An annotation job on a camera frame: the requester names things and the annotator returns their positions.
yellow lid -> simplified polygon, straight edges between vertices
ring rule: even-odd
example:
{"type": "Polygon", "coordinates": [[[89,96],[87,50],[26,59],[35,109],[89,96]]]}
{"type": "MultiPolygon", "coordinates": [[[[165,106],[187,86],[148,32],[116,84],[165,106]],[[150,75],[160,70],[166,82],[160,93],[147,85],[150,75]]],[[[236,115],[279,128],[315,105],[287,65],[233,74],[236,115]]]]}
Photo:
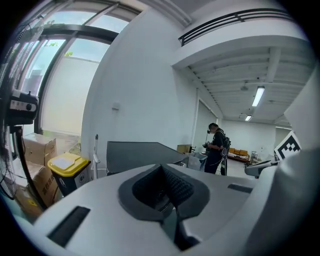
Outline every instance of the yellow lid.
{"type": "Polygon", "coordinates": [[[79,155],[64,153],[48,161],[48,167],[62,177],[72,177],[89,164],[89,160],[79,155]]]}

trash bin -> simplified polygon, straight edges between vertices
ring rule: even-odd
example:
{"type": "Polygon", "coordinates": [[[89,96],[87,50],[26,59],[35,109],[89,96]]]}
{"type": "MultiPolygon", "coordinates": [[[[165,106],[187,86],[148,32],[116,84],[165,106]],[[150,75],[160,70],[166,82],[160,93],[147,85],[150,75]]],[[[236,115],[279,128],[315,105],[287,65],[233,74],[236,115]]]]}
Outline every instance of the trash bin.
{"type": "Polygon", "coordinates": [[[48,161],[48,167],[63,196],[69,195],[88,182],[86,167],[89,164],[89,160],[67,152],[48,161]]]}
{"type": "Polygon", "coordinates": [[[203,172],[205,170],[207,156],[192,152],[188,154],[189,161],[187,167],[197,171],[203,172]]]}

sofa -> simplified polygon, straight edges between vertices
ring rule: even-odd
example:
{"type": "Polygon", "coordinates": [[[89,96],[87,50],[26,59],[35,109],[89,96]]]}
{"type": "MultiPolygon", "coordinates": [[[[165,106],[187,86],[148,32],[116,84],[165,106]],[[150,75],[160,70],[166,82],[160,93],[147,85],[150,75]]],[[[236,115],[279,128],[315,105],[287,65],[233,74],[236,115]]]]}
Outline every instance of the sofa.
{"type": "Polygon", "coordinates": [[[247,163],[249,162],[250,156],[247,150],[235,149],[233,147],[230,147],[228,158],[247,163]]]}

cardboard box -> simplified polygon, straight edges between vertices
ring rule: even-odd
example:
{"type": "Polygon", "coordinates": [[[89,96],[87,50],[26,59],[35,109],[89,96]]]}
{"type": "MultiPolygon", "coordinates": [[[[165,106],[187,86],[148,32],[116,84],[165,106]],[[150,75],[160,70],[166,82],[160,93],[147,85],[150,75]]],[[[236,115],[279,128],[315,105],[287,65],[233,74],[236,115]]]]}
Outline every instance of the cardboard box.
{"type": "MultiPolygon", "coordinates": [[[[59,188],[52,172],[45,166],[27,161],[28,170],[39,195],[47,207],[50,207],[58,200],[59,188]]],[[[15,199],[22,210],[34,216],[39,216],[43,211],[32,194],[20,159],[13,161],[15,183],[17,191],[15,199]]]]}
{"type": "Polygon", "coordinates": [[[23,137],[25,160],[48,168],[48,161],[57,156],[56,139],[31,133],[23,137]]]}
{"type": "Polygon", "coordinates": [[[190,148],[191,148],[191,144],[188,145],[178,145],[176,148],[176,151],[178,151],[179,153],[190,153],[190,148]]]}

black slot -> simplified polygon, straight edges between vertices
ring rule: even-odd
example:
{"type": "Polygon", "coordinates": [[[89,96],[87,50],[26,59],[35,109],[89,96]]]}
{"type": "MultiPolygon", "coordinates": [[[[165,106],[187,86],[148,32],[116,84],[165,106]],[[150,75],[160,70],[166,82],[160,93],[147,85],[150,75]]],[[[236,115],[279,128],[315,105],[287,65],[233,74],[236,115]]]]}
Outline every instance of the black slot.
{"type": "Polygon", "coordinates": [[[240,192],[244,192],[244,193],[250,194],[252,192],[253,188],[252,187],[248,187],[248,186],[238,185],[238,184],[230,184],[228,186],[228,189],[236,190],[236,191],[240,191],[240,192]]]}
{"type": "Polygon", "coordinates": [[[48,235],[48,238],[61,247],[65,247],[89,212],[90,209],[77,206],[48,235]]]}

